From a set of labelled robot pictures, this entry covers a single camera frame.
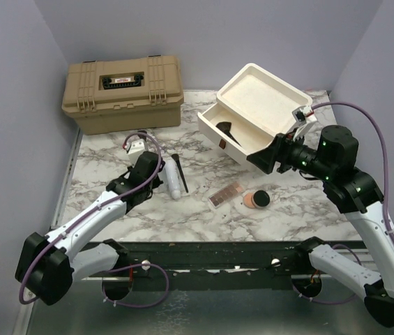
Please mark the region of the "cream drawer organizer cabinet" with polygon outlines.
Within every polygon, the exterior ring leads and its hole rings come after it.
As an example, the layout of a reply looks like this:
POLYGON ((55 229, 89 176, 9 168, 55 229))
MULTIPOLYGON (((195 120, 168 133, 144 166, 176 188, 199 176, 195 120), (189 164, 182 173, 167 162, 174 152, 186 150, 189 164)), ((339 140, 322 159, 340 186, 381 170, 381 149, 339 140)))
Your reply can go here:
POLYGON ((310 96, 253 63, 218 91, 216 101, 272 135, 273 141, 277 134, 286 135, 293 128, 295 109, 312 107, 310 96))

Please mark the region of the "cream top drawer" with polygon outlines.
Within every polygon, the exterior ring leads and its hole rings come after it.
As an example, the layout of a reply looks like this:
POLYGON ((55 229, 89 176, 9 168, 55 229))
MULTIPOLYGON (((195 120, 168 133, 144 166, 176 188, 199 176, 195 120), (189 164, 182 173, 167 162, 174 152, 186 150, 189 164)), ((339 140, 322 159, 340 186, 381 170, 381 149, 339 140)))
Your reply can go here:
POLYGON ((252 164, 246 160, 247 156, 265 149, 273 141, 272 135, 219 103, 212 105, 203 113, 199 112, 197 123, 200 133, 205 135, 218 150, 237 163, 248 167, 252 164), (231 123, 229 132, 234 139, 217 127, 221 122, 231 123))

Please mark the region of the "black fan makeup brush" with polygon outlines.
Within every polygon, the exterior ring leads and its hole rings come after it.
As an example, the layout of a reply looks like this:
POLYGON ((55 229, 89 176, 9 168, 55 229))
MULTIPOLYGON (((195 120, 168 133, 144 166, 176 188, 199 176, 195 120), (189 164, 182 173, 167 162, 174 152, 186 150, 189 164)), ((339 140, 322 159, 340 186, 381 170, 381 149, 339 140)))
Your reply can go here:
POLYGON ((241 146, 240 143, 235 139, 235 137, 231 133, 232 123, 228 121, 221 121, 216 124, 216 128, 218 128, 222 133, 224 133, 227 137, 229 137, 232 141, 237 143, 237 145, 241 146))

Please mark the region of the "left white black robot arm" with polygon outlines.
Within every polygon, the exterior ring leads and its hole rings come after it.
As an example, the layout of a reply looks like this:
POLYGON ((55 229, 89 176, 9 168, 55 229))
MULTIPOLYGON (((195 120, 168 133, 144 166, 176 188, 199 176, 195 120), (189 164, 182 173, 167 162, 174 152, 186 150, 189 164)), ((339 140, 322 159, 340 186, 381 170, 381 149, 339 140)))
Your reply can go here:
POLYGON ((153 189, 162 183, 158 173, 163 166, 159 154, 143 152, 126 173, 112 180, 74 219, 47 234, 30 234, 15 272, 20 283, 19 301, 28 304, 24 292, 29 290, 34 299, 51 306, 63 298, 75 281, 102 271, 122 274, 128 265, 124 247, 113 240, 90 249, 85 246, 110 223, 151 198, 153 189))

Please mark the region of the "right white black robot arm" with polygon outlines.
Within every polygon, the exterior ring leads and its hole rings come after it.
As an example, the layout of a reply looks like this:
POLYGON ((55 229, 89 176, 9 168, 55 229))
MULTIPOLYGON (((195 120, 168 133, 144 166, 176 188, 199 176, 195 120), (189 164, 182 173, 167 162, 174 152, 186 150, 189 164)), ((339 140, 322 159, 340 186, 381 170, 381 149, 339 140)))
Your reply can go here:
POLYGON ((247 160, 266 174, 278 163, 279 173, 300 170, 322 182, 327 198, 354 226, 377 270, 340 255, 316 237, 298 245, 295 268, 303 273, 318 269, 332 276, 363 300, 380 325, 394 327, 394 227, 384 218, 384 196, 376 181, 355 166, 357 152, 358 140, 348 128, 327 126, 317 149, 293 135, 278 134, 247 160))

